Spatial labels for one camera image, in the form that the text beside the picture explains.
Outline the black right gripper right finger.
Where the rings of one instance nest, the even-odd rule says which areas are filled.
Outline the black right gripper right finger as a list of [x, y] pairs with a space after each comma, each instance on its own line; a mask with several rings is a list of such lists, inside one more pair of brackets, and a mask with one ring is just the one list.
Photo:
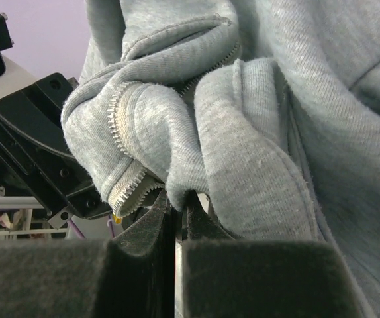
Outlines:
[[185, 317], [360, 317], [335, 250], [309, 241], [232, 238], [196, 193], [182, 214]]

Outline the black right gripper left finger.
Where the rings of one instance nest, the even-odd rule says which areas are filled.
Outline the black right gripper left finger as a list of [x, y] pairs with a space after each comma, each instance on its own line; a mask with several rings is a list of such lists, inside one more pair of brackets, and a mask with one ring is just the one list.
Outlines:
[[114, 239], [0, 241], [0, 317], [171, 317], [164, 191]]

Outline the grey zip-up jacket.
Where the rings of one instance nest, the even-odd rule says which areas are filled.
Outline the grey zip-up jacket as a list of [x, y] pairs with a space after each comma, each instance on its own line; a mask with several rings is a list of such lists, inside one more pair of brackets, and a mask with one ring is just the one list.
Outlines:
[[380, 317], [380, 1], [88, 1], [61, 116], [125, 217], [207, 195], [245, 239], [315, 240]]

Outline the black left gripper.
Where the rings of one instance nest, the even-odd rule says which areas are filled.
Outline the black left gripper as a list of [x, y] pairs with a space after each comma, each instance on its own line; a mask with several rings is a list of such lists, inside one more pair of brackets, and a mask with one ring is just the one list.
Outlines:
[[111, 211], [64, 140], [60, 115], [72, 91], [53, 73], [0, 99], [0, 186], [5, 195], [34, 197], [54, 227]]

